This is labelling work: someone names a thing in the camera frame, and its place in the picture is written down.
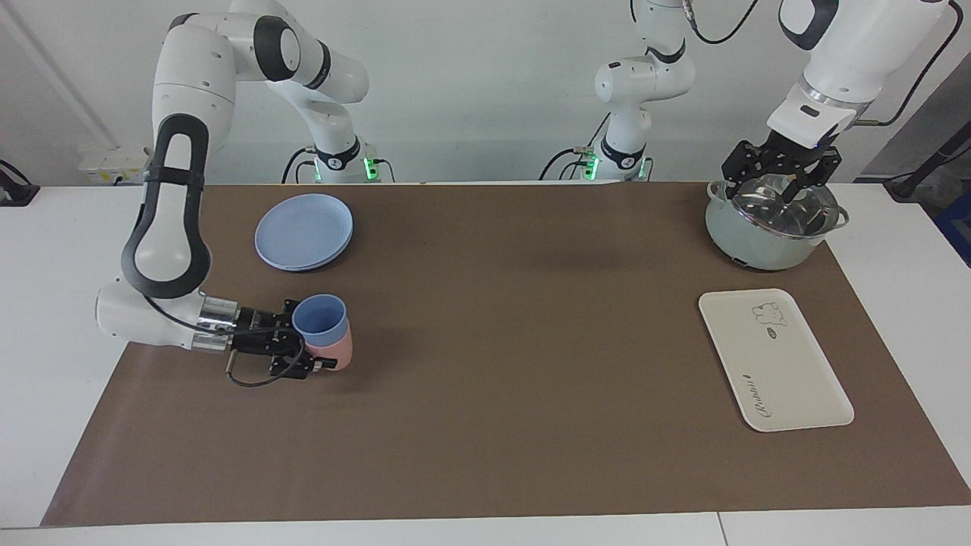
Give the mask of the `pink plastic cup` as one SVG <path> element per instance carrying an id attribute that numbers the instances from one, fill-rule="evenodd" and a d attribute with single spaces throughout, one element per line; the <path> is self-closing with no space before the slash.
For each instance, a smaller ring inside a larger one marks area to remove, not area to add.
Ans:
<path id="1" fill-rule="evenodd" d="M 353 333 L 349 326 L 337 328 L 326 335 L 309 336 L 305 339 L 305 347 L 311 355 L 339 359 L 336 370 L 346 369 L 353 359 Z"/>

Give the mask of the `blue plastic cup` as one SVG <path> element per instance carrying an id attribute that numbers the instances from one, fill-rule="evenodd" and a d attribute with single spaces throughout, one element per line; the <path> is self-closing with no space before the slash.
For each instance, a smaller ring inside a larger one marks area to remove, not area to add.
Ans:
<path id="1" fill-rule="evenodd" d="M 313 347 L 337 344 L 350 331 L 347 305 L 333 294 L 316 294 L 297 304 L 292 325 Z"/>

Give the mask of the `cream rectangular tray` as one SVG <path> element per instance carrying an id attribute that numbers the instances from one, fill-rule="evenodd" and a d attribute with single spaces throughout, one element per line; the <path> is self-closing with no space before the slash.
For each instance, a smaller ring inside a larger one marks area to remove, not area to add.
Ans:
<path id="1" fill-rule="evenodd" d="M 852 424 L 853 405 L 787 291 L 704 293 L 698 307 L 743 421 L 753 431 Z"/>

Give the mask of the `steel pot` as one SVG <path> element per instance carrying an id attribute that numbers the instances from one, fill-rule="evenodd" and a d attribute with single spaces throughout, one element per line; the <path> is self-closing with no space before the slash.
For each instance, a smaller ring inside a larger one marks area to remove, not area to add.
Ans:
<path id="1" fill-rule="evenodd" d="M 847 222 L 822 236 L 807 239 L 788 238 L 775 232 L 756 227 L 725 199 L 724 182 L 711 182 L 706 186 L 709 204 L 706 207 L 706 228 L 716 246 L 742 266 L 763 271 L 781 271 L 804 263 L 815 248 L 825 241 L 828 233 L 846 227 Z"/>

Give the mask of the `pale blue plate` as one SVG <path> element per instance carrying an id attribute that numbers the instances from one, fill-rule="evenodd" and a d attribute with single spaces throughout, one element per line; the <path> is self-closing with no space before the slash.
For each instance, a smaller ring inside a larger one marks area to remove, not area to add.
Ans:
<path id="1" fill-rule="evenodd" d="M 254 248 L 276 269 L 312 271 L 337 259 L 353 232 L 353 213 L 342 200 L 309 193 L 271 207 L 258 221 Z"/>

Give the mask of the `black stand leg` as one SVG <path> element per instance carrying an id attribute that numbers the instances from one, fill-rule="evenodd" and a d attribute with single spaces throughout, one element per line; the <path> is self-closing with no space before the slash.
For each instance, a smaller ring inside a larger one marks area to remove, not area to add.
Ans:
<path id="1" fill-rule="evenodd" d="M 950 162 L 961 158 L 964 153 L 971 151 L 971 120 L 951 135 L 944 145 L 940 146 L 933 155 L 929 156 L 918 168 L 912 172 L 896 175 L 885 180 L 884 188 L 889 196 L 898 202 L 907 202 L 915 193 L 916 188 L 938 168 L 949 165 Z"/>

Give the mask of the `brown paper table mat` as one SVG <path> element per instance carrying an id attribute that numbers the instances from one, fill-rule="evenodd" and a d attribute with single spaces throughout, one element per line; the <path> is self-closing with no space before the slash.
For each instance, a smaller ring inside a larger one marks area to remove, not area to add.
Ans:
<path id="1" fill-rule="evenodd" d="M 305 187 L 209 187 L 205 293 L 349 307 L 342 371 L 264 388 L 226 357 L 129 345 L 47 526 L 575 516 L 971 504 L 829 249 L 729 262 L 701 183 L 339 186 L 354 235 L 309 274 L 253 235 Z M 847 426 L 760 433 L 698 308 L 786 290 L 850 398 Z"/>

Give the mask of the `white power strip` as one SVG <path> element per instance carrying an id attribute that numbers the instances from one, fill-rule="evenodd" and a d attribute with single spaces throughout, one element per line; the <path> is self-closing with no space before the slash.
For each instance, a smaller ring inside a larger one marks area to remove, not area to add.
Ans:
<path id="1" fill-rule="evenodd" d="M 150 163 L 150 148 L 108 149 L 90 152 L 83 156 L 77 166 L 84 182 L 97 186 L 141 186 Z"/>

